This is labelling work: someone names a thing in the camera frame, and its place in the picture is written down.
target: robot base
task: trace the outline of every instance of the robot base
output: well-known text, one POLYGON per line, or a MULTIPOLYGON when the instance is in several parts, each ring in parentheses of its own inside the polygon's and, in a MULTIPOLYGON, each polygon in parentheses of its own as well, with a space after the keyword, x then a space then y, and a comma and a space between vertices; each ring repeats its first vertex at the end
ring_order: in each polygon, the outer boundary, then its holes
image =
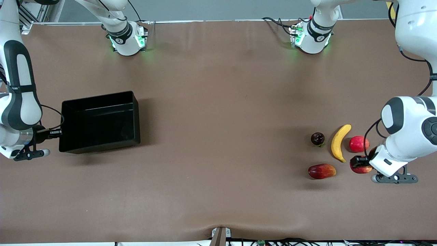
POLYGON ((325 46, 328 45, 329 39, 332 34, 329 34, 328 37, 326 37, 321 42, 316 42, 312 36, 310 36, 306 29, 307 25, 309 25, 309 22, 301 21, 296 25, 293 25, 291 28, 289 28, 289 32, 292 34, 290 36, 291 46, 292 48, 299 47, 303 52, 308 54, 317 54, 323 50, 325 46))
POLYGON ((133 28, 133 34, 125 41, 125 43, 118 43, 118 39, 112 40, 112 38, 109 37, 114 52, 118 52, 123 56, 133 56, 139 51, 146 50, 148 30, 133 21, 129 21, 129 24, 133 28))

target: brown table surface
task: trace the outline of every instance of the brown table surface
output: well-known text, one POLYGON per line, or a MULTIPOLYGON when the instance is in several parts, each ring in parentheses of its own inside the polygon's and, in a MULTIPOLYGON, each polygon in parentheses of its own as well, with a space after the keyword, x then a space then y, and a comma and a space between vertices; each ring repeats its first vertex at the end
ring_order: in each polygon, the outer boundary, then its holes
MULTIPOLYGON (((132 90, 142 143, 74 155, 52 140, 46 158, 1 157, 0 242, 199 240, 216 226, 234 238, 435 239, 437 155, 409 165, 417 184, 374 184, 309 142, 320 131, 329 145, 347 123, 348 137, 363 135, 391 97, 428 82, 388 21, 340 21, 317 55, 264 22, 149 30, 132 57, 112 52, 100 26, 34 25, 24 37, 42 104, 132 90), (337 176, 311 180, 319 163, 337 176)), ((59 117, 44 110, 42 121, 59 117)))

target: apple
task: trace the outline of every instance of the apple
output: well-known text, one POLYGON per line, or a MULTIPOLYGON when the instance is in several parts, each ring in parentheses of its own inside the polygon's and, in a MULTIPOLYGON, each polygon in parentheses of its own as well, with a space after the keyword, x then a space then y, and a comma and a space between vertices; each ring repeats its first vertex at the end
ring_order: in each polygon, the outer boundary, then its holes
POLYGON ((337 171, 332 165, 318 164, 309 167, 308 174, 314 179, 326 179, 335 176, 337 171))
MULTIPOLYGON (((359 153, 364 152, 364 137, 363 136, 355 136, 349 141, 349 148, 352 152, 359 153)), ((366 150, 369 148, 370 143, 369 140, 366 139, 366 150)))
POLYGON ((363 174, 363 173, 368 173, 370 171, 373 170, 373 167, 371 165, 368 166, 360 166, 360 167, 353 167, 352 163, 349 163, 350 169, 352 169, 352 171, 354 173, 358 173, 358 174, 363 174))

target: gray wall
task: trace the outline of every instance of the gray wall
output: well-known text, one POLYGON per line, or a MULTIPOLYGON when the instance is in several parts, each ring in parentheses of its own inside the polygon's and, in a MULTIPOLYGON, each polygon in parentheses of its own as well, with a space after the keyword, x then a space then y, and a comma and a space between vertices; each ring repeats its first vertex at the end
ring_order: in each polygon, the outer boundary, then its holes
MULTIPOLYGON (((131 0, 147 21, 235 20, 262 17, 297 19, 312 14, 309 0, 131 0)), ((138 18, 130 5, 123 11, 129 20, 138 18)), ((362 0, 342 6, 344 18, 387 18, 384 1, 362 0)), ((65 0, 60 22, 98 21, 74 0, 65 0)))

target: table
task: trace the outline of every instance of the table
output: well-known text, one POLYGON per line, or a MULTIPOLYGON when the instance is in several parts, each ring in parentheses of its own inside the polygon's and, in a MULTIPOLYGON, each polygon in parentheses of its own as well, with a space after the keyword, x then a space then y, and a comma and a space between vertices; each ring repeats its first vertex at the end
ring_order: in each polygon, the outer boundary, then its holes
MULTIPOLYGON (((147 27, 148 49, 132 57, 100 26, 34 25, 24 37, 42 104, 132 90, 142 143, 74 155, 52 140, 46 158, 1 157, 0 242, 200 240, 216 226, 234 238, 435 239, 437 155, 409 165, 417 184, 375 184, 309 141, 320 131, 329 145, 346 123, 363 135, 391 97, 428 82, 388 21, 339 21, 317 55, 271 22, 147 27), (337 176, 311 180, 319 163, 337 176)), ((44 110, 42 122, 59 117, 44 110)))

